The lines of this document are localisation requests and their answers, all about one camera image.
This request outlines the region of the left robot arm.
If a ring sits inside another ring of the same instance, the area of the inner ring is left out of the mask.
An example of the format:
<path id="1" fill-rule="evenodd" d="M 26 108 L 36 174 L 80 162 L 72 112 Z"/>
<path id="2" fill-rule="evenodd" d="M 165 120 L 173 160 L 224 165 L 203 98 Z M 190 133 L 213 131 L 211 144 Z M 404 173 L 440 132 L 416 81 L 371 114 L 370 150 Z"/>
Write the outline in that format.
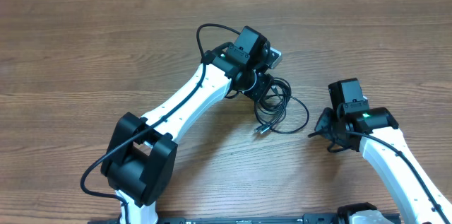
<path id="1" fill-rule="evenodd" d="M 193 123 L 230 91 L 259 101 L 282 54 L 261 33 L 246 26 L 234 42 L 201 51 L 192 78 L 171 98 L 137 117 L 119 119 L 101 173 L 121 202 L 119 223 L 156 223 L 155 203 L 171 179 L 178 144 Z"/>

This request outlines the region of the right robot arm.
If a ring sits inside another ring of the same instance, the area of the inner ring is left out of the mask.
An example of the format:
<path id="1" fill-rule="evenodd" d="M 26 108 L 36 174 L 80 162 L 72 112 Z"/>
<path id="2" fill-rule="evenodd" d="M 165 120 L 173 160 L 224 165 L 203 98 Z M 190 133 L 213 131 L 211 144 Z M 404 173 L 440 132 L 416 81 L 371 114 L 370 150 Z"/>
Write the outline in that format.
<path id="1" fill-rule="evenodd" d="M 371 108 L 356 78 L 328 86 L 331 107 L 312 136 L 329 140 L 330 153 L 352 150 L 375 169 L 406 223 L 450 223 L 451 202 L 436 188 L 385 107 Z"/>

